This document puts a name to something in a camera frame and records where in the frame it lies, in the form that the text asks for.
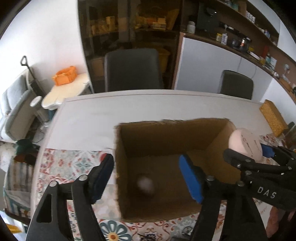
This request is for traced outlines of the person's hand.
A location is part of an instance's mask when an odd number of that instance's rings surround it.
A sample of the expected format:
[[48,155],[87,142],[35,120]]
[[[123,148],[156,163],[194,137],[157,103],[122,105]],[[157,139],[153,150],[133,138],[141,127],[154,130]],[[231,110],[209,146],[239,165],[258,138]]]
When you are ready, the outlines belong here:
[[284,214],[284,210],[278,209],[274,206],[271,208],[266,226],[266,234],[268,238],[272,237],[277,232],[279,222],[281,221]]

